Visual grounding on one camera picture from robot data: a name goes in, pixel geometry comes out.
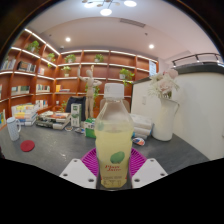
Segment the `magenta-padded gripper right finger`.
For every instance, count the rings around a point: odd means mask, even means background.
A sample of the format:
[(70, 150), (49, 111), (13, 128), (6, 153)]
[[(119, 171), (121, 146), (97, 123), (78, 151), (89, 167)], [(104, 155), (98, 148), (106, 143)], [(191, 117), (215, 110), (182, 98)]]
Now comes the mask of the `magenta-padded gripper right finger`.
[(131, 150), (129, 175), (133, 188), (140, 188), (167, 176), (167, 172), (155, 158), (147, 159), (136, 149)]

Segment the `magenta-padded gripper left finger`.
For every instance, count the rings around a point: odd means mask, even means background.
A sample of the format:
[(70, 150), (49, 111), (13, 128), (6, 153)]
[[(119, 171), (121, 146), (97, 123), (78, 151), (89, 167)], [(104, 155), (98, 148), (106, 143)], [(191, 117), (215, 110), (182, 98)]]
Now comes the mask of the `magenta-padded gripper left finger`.
[(78, 186), (95, 189), (99, 166), (96, 149), (91, 149), (81, 159), (73, 158), (60, 177)]

